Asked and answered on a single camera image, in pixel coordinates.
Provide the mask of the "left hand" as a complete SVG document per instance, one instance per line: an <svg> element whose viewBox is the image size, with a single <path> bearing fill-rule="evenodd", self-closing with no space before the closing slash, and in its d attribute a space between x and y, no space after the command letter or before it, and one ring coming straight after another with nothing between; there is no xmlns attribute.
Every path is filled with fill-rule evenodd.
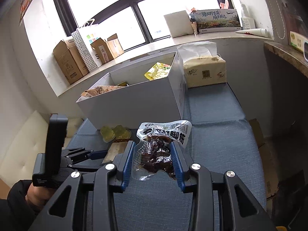
<svg viewBox="0 0 308 231"><path fill-rule="evenodd" d="M35 187L31 184L25 196L25 200L31 207L42 210L54 193L55 190L52 188Z"/></svg>

